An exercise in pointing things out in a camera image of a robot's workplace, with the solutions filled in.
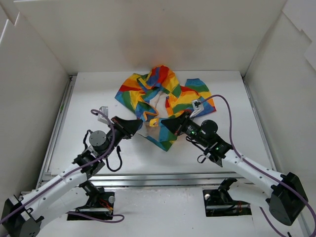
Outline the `silver zipper slider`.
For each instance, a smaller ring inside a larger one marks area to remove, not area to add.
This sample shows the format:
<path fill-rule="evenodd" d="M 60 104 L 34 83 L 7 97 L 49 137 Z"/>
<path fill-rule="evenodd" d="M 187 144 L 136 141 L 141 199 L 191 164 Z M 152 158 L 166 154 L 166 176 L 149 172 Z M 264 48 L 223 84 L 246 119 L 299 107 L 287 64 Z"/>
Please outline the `silver zipper slider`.
<path fill-rule="evenodd" d="M 158 120 L 156 120 L 156 119 L 150 120 L 150 126 L 151 126 L 151 127 L 157 127 L 157 126 L 159 126 Z"/>

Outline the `rainbow striped zip jacket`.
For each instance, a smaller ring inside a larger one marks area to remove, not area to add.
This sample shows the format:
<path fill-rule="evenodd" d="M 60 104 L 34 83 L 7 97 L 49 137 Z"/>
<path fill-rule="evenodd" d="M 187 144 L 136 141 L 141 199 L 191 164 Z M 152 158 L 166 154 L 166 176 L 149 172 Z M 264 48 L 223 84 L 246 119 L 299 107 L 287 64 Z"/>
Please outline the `rainbow striped zip jacket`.
<path fill-rule="evenodd" d="M 132 74 L 128 77 L 115 99 L 143 121 L 143 137 L 168 151 L 177 137 L 161 121 L 176 118 L 183 112 L 193 112 L 193 100 L 203 102 L 204 110 L 199 114 L 200 117 L 215 112 L 216 107 L 210 96 L 210 90 L 201 79 L 187 79 L 181 85 L 171 69 L 158 66 L 148 74 Z M 158 120 L 159 126 L 151 127 L 152 119 Z"/>

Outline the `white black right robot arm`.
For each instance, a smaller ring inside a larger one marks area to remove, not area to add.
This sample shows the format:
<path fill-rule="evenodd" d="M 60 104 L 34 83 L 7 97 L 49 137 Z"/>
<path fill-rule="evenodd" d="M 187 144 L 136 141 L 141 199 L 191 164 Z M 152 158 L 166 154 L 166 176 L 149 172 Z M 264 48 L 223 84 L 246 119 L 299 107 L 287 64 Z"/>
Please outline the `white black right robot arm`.
<path fill-rule="evenodd" d="M 250 182 L 244 184 L 235 178 L 225 179 L 218 189 L 221 202 L 244 201 L 257 205 L 269 210 L 276 220 L 287 226 L 294 223 L 306 206 L 308 198 L 297 175 L 291 172 L 285 175 L 249 158 L 238 157 L 232 145 L 217 134 L 216 122 L 205 120 L 198 125 L 190 119 L 190 113 L 184 112 L 161 123 L 174 135 L 185 134 L 187 140 L 196 141 L 204 147 L 204 154 L 211 162 Z"/>

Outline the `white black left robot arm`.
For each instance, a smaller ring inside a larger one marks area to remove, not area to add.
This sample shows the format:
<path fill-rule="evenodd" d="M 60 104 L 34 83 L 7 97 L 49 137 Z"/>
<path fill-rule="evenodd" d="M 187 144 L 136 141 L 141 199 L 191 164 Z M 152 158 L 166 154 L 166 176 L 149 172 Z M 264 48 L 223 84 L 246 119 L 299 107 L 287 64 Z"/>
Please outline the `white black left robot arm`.
<path fill-rule="evenodd" d="M 81 208 L 95 210 L 105 205 L 110 195 L 90 182 L 106 164 L 119 143 L 132 138 L 142 126 L 142 120 L 113 117 L 110 130 L 88 130 L 84 136 L 84 151 L 71 165 L 46 184 L 18 198 L 8 198 L 0 223 L 11 237 L 35 237 L 41 229 L 59 216 L 72 210 L 81 216 Z"/>

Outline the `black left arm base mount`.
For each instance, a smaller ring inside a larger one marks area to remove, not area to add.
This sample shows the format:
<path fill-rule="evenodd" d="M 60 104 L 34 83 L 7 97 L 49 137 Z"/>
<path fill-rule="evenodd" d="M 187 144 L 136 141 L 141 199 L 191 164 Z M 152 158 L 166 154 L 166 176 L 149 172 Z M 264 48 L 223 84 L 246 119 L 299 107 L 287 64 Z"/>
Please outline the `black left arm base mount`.
<path fill-rule="evenodd" d="M 90 181 L 79 185 L 88 197 L 87 203 L 77 207 L 74 212 L 101 220 L 112 220 L 114 213 L 115 192 L 96 187 Z"/>

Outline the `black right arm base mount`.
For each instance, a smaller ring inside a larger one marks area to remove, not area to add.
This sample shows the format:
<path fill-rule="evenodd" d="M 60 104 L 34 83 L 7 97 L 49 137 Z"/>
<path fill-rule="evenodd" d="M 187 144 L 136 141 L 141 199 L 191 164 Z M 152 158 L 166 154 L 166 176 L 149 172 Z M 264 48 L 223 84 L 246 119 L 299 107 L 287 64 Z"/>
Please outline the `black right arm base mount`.
<path fill-rule="evenodd" d="M 252 215 L 250 204 L 234 200 L 228 191 L 232 184 L 236 184 L 236 178 L 225 179 L 216 189 L 204 189 L 203 200 L 206 217 L 233 217 Z"/>

